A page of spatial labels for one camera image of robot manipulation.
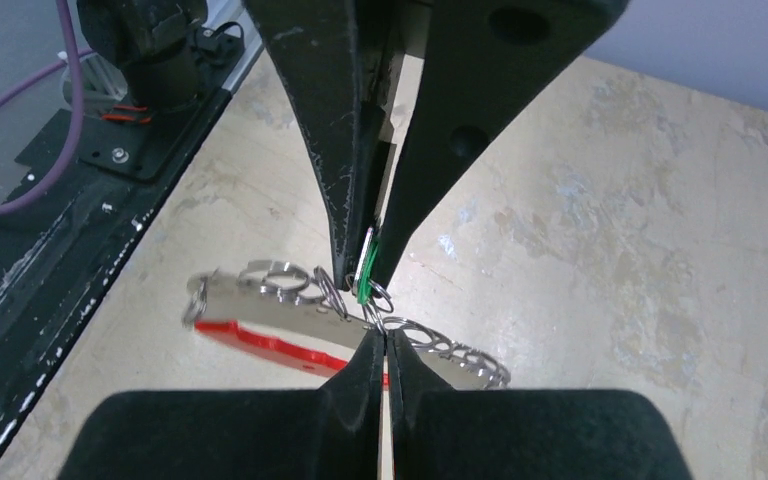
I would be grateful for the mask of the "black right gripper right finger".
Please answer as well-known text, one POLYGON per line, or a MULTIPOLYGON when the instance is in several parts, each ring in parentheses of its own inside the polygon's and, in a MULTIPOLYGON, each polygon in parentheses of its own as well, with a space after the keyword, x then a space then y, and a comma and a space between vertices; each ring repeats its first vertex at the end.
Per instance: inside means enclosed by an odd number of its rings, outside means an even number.
POLYGON ((398 479, 689 479, 664 416, 616 389, 457 390, 387 344, 398 479))

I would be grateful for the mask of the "green key tag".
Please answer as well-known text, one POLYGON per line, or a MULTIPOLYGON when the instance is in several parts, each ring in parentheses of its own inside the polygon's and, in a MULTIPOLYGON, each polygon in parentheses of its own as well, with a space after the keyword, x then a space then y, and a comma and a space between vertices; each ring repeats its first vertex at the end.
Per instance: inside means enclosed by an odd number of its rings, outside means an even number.
POLYGON ((372 269, 378 253, 378 235, 374 227, 367 229, 360 260, 354 276, 353 291, 360 305, 366 305, 372 292, 372 269))

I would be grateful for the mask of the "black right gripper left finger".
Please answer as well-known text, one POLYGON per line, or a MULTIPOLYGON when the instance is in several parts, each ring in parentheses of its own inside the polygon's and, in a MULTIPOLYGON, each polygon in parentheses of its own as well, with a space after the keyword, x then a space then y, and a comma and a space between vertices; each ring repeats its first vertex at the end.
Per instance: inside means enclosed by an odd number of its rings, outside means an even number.
POLYGON ((374 479, 384 339, 316 389, 126 391, 87 417, 61 479, 374 479))

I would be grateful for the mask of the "steel key organizer red handle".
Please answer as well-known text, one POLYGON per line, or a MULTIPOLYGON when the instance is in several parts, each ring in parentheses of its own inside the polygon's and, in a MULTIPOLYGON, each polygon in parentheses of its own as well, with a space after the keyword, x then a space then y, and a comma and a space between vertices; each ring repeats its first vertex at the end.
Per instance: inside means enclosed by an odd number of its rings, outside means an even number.
POLYGON ((329 378, 344 368, 369 332, 402 332, 420 359, 460 389, 499 389, 509 370, 490 354, 415 320, 395 316, 385 292, 361 315, 346 306, 322 267, 256 260, 239 273, 198 273, 186 284, 183 325, 261 359, 329 378))

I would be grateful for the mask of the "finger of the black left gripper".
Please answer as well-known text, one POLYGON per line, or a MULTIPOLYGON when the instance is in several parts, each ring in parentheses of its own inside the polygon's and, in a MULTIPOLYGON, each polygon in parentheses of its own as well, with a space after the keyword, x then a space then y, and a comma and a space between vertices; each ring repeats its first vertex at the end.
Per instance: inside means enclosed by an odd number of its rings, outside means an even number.
POLYGON ((392 279, 432 210, 503 130, 620 19, 625 1, 435 1, 371 278, 392 279))
POLYGON ((383 203, 398 77, 395 1, 248 1, 324 202, 333 278, 347 291, 383 203))

